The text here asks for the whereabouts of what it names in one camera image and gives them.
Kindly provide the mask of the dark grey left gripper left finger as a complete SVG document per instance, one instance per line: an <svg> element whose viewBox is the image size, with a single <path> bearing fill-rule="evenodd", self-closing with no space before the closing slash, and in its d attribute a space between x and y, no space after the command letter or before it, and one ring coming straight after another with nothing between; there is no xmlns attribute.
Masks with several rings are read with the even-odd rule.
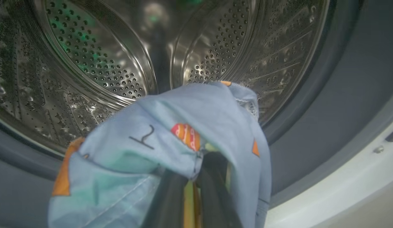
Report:
<svg viewBox="0 0 393 228"><path fill-rule="evenodd" d="M187 182L187 178L165 170L141 227L182 228L184 188Z"/></svg>

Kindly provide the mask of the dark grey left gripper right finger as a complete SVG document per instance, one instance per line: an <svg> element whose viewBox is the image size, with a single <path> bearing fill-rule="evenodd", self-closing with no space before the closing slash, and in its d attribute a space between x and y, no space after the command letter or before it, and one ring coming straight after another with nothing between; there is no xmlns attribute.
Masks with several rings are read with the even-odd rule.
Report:
<svg viewBox="0 0 393 228"><path fill-rule="evenodd" d="M204 156L198 177L201 190L202 227L241 228L233 200L225 186L227 159L217 152Z"/></svg>

